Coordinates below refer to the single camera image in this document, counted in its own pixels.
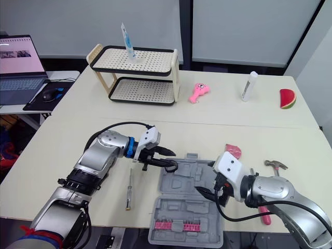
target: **red tape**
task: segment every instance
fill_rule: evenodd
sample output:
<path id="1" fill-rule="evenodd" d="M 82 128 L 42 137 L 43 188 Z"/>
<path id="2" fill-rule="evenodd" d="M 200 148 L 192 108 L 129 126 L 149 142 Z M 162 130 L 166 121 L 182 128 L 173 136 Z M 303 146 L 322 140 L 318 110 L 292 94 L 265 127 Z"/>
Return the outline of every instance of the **red tape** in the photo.
<path id="1" fill-rule="evenodd" d="M 20 228 L 23 231 L 25 231 L 25 236 L 38 235 L 38 236 L 48 237 L 50 239 L 55 240 L 59 244 L 59 249 L 62 248 L 62 239 L 58 235 L 55 235 L 54 233 L 46 232 L 46 231 L 35 231 L 35 229 L 29 228 L 27 226 L 20 226 Z"/>

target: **white wall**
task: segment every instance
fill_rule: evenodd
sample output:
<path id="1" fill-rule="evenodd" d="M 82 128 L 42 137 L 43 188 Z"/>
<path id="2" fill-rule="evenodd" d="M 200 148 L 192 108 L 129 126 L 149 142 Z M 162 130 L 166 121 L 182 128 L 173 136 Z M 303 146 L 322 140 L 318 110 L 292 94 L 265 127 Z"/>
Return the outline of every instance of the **white wall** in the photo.
<path id="1" fill-rule="evenodd" d="M 284 67 L 319 2 L 194 0 L 192 60 Z"/>
<path id="2" fill-rule="evenodd" d="M 285 75 L 293 76 L 332 146 L 332 0 L 327 0 Z"/>
<path id="3" fill-rule="evenodd" d="M 0 28 L 31 35 L 41 57 L 85 58 L 97 44 L 178 49 L 183 60 L 178 0 L 0 0 Z"/>

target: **laptop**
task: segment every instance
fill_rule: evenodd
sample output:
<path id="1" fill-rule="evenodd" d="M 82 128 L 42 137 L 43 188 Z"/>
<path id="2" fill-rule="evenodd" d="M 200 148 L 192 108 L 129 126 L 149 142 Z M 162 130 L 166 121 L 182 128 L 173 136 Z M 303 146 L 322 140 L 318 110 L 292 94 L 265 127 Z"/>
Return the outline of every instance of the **laptop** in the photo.
<path id="1" fill-rule="evenodd" d="M 46 79 L 30 35 L 0 37 L 0 105 L 28 103 Z"/>

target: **laptop keyboard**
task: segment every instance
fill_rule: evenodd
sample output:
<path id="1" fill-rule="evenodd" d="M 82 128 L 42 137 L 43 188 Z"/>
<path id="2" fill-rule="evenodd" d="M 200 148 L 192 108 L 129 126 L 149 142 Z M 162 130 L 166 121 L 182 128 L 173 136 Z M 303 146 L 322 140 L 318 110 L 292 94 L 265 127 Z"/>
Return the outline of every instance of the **laptop keyboard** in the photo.
<path id="1" fill-rule="evenodd" d="M 2 79 L 0 91 L 35 90 L 45 79 Z"/>

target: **table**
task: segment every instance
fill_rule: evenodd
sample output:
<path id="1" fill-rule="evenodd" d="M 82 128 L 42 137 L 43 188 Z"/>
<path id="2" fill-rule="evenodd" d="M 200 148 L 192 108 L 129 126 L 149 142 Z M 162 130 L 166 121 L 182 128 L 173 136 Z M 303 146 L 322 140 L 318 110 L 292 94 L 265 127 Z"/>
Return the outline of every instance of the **table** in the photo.
<path id="1" fill-rule="evenodd" d="M 105 74 L 104 78 L 107 82 L 113 82 L 111 74 Z M 247 79 L 247 74 L 179 71 L 181 88 L 177 103 L 173 106 L 139 105 L 109 100 L 102 84 L 88 66 L 52 115 L 61 118 L 88 115 L 89 118 L 136 121 L 148 119 L 215 125 L 319 128 L 292 77 L 259 75 L 251 99 L 242 102 L 240 95 Z M 188 98 L 198 82 L 208 84 L 211 93 L 199 97 L 199 103 L 191 104 Z M 279 90 L 282 88 L 296 92 L 296 104 L 291 109 L 279 107 Z"/>
<path id="2" fill-rule="evenodd" d="M 47 71 L 47 76 L 50 80 L 57 80 L 57 79 L 66 79 L 66 78 L 73 78 L 77 79 L 79 76 L 79 71 Z M 44 84 L 40 90 L 35 94 L 35 96 L 42 91 Z M 49 110 L 23 110 L 25 105 L 3 105 L 0 107 L 0 114 L 16 114 L 19 118 L 21 118 L 24 122 L 30 125 L 32 128 L 37 130 L 40 125 L 37 123 L 33 118 L 31 118 L 27 114 L 42 114 L 42 113 L 51 113 Z"/>
<path id="3" fill-rule="evenodd" d="M 65 178 L 81 156 L 87 139 L 96 130 L 122 122 L 122 119 L 72 118 L 70 121 L 49 117 L 36 132 L 0 188 L 0 216 L 31 220 L 49 199 L 57 179 Z M 224 151 L 226 143 L 242 149 L 241 162 L 263 176 L 273 175 L 265 159 L 280 160 L 289 166 L 280 175 L 290 180 L 303 195 L 315 201 L 332 217 L 332 200 L 327 198 L 332 175 L 332 150 L 319 129 L 225 126 L 219 124 L 176 123 L 153 121 L 161 133 L 160 146 L 167 147 L 183 158 L 198 153 L 200 159 L 214 160 Z M 144 127 L 127 125 L 115 129 L 123 135 L 139 139 Z M 132 210 L 125 211 L 129 168 L 133 168 Z M 121 158 L 111 168 L 102 188 L 93 195 L 90 215 L 95 226 L 147 228 L 157 190 L 160 169 Z M 244 203 L 229 201 L 225 213 L 243 217 L 257 213 Z M 226 231 L 287 232 L 276 216 L 272 225 L 260 219 L 240 223 L 225 221 Z"/>

